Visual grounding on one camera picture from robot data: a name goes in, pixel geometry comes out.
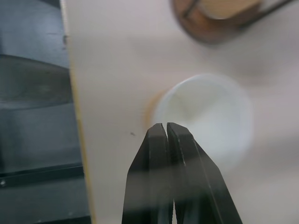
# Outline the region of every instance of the floor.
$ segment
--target floor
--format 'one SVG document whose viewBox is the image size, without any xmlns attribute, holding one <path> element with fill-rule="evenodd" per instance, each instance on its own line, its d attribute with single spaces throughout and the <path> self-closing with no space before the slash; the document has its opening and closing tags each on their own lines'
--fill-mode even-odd
<svg viewBox="0 0 299 224">
<path fill-rule="evenodd" d="M 59 0 L 0 0 L 0 54 L 68 68 Z M 73 104 L 1 110 L 0 139 L 2 172 L 81 163 Z M 0 198 L 0 223 L 4 224 L 89 216 L 83 178 L 3 188 Z"/>
</svg>

